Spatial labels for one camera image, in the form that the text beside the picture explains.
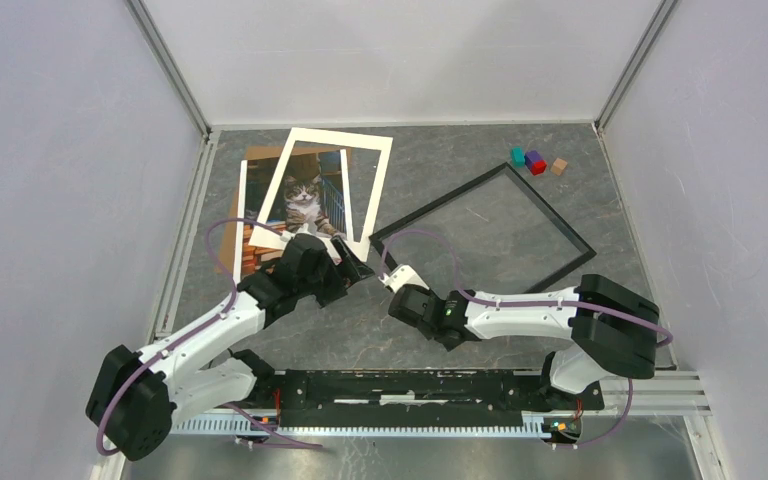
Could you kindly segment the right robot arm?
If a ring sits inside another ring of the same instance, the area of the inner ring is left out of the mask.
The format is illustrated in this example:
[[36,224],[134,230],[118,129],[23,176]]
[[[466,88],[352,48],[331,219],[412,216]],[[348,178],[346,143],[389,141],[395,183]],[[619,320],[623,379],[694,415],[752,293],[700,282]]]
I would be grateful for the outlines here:
[[448,351],[497,337],[570,341],[548,354],[537,382],[540,400],[551,408],[608,376],[652,378],[656,352],[671,339],[655,303],[598,274],[583,275],[574,287],[517,295],[454,290],[441,298],[408,266],[382,283],[394,295],[389,315]]

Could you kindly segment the white mat board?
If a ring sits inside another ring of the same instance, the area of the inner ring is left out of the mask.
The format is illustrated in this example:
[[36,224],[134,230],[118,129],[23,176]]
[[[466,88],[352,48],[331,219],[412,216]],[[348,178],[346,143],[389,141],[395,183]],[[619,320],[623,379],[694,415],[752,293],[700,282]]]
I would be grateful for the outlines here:
[[297,142],[308,142],[330,146],[337,146],[342,148],[351,149],[365,149],[371,151],[377,151],[379,153],[378,163],[375,168],[375,177],[371,187],[370,199],[366,215],[364,217],[363,229],[360,233],[360,240],[354,241],[354,230],[352,220],[350,218],[351,212],[351,200],[349,198],[349,182],[348,173],[346,170],[347,161],[342,160],[342,172],[343,172],[343,185],[344,185],[344,204],[349,211],[346,227],[348,228],[346,235],[348,236],[346,243],[352,253],[361,261],[366,261],[371,247],[371,235],[375,226],[381,195],[385,183],[387,167],[391,154],[393,139],[391,137],[382,137],[374,135],[363,135],[355,133],[347,133],[332,130],[311,129],[302,127],[293,127],[290,129],[288,138],[284,144],[284,147],[279,156],[275,173],[269,184],[264,202],[261,207],[261,211],[257,217],[257,222],[263,224],[261,226],[255,226],[250,237],[250,241],[256,246],[283,249],[286,240],[281,234],[270,232],[266,227],[266,221],[268,214],[271,211],[272,205],[277,198],[278,190],[280,187],[283,174],[288,166],[293,149]]

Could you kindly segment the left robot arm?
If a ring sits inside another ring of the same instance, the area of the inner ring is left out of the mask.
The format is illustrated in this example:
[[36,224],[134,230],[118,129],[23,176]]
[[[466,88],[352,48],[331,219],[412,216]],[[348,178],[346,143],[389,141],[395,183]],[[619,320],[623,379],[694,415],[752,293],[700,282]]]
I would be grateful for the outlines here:
[[273,379],[231,357],[209,361],[257,334],[311,296],[325,307],[375,272],[335,237],[295,234],[280,257],[234,285],[217,306],[177,333],[132,351],[119,345],[104,357],[85,413],[97,426],[100,454],[136,461],[171,429],[206,410],[243,400],[266,405]]

